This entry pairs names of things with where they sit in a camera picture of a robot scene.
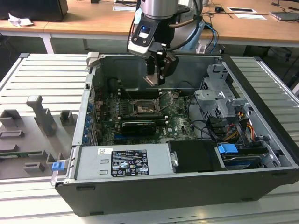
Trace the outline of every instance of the blue latch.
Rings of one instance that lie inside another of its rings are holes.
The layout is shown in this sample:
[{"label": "blue latch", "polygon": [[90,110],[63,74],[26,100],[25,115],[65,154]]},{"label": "blue latch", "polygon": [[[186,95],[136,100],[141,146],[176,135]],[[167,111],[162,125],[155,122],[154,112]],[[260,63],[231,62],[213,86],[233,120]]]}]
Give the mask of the blue latch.
[{"label": "blue latch", "polygon": [[62,162],[54,162],[52,165],[52,171],[62,171],[64,170],[65,161]]},{"label": "blue latch", "polygon": [[218,146],[219,152],[222,153],[238,153],[238,149],[235,144],[221,144]]}]

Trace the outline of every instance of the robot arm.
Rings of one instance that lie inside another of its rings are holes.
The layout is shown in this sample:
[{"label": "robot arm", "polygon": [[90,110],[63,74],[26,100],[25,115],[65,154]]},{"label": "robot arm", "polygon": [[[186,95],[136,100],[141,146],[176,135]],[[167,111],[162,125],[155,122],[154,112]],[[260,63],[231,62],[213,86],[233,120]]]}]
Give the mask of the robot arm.
[{"label": "robot arm", "polygon": [[[132,35],[128,49],[130,53],[142,57],[147,64],[144,78],[150,85],[162,85],[165,78],[172,75],[179,59],[171,52],[186,45],[197,33],[201,21],[202,2],[193,0],[196,15],[185,22],[177,23],[179,16],[189,12],[190,8],[178,4],[178,0],[138,0],[142,17]],[[171,47],[175,28],[197,21],[193,34],[178,46]]]}]

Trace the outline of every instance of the warning label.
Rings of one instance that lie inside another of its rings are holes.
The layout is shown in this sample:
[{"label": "warning label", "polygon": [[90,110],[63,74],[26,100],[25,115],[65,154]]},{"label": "warning label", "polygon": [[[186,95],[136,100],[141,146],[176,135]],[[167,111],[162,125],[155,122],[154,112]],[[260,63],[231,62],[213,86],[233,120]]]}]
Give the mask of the warning label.
[{"label": "warning label", "polygon": [[111,154],[111,176],[149,175],[146,150],[113,151]]}]

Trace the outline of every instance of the wooden desk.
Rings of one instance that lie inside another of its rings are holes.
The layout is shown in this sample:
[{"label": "wooden desk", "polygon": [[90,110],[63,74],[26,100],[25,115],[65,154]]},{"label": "wooden desk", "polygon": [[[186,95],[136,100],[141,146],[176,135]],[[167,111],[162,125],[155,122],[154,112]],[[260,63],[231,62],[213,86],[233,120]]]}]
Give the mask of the wooden desk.
[{"label": "wooden desk", "polygon": [[44,32],[128,35],[134,12],[113,11],[114,3],[110,2],[68,0],[67,3],[69,11],[63,22],[48,22]]},{"label": "wooden desk", "polygon": [[[252,8],[258,14],[269,14],[269,12],[282,12],[282,9],[271,5],[271,0],[213,0],[214,4],[221,4],[227,13],[231,13],[227,7]],[[299,7],[298,3],[280,1],[281,7],[290,11],[288,7]],[[215,5],[210,4],[203,12],[214,12]],[[246,45],[264,46],[287,46],[296,44],[299,46],[299,23],[279,21],[272,15],[263,15],[267,20],[239,19],[234,14],[215,14],[212,18],[213,28],[219,33],[221,43],[239,44],[247,42]],[[204,15],[206,22],[210,22],[207,15]],[[202,39],[211,38],[210,31],[205,30]]]},{"label": "wooden desk", "polygon": [[[226,12],[227,7],[253,8],[259,14],[268,14],[270,11],[282,11],[272,6],[271,0],[213,0],[221,4]],[[280,2],[287,11],[288,7],[299,7],[298,3]],[[54,53],[51,38],[79,38],[84,40],[87,48],[87,39],[126,40],[130,24],[134,17],[133,12],[113,11],[113,3],[102,2],[91,4],[89,0],[68,0],[69,11],[63,22],[34,22],[31,27],[13,27],[8,21],[0,21],[0,32],[10,36],[41,37],[48,53]],[[214,12],[215,5],[210,4],[203,12]],[[299,23],[277,22],[271,15],[264,15],[267,20],[239,19],[234,14],[215,14],[212,18],[213,27],[219,32],[218,43],[299,47]],[[204,30],[200,38],[200,46],[206,46],[212,37],[210,30]]]}]

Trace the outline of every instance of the paper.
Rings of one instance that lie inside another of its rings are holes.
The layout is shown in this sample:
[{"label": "paper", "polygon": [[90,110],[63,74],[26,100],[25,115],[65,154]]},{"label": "paper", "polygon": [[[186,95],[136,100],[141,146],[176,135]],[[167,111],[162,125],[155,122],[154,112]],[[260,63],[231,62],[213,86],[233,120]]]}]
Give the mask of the paper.
[{"label": "paper", "polygon": [[126,11],[126,12],[135,12],[136,7],[127,7],[127,6],[113,6],[113,11]]},{"label": "paper", "polygon": [[239,19],[254,19],[254,20],[267,20],[265,17],[262,15],[254,15],[254,14],[239,14],[235,13],[235,16],[238,17]]},{"label": "paper", "polygon": [[33,25],[33,22],[31,22],[30,19],[20,19],[11,15],[10,13],[8,13],[8,15],[9,15],[8,21],[10,21],[10,23],[13,24],[15,27]]}]

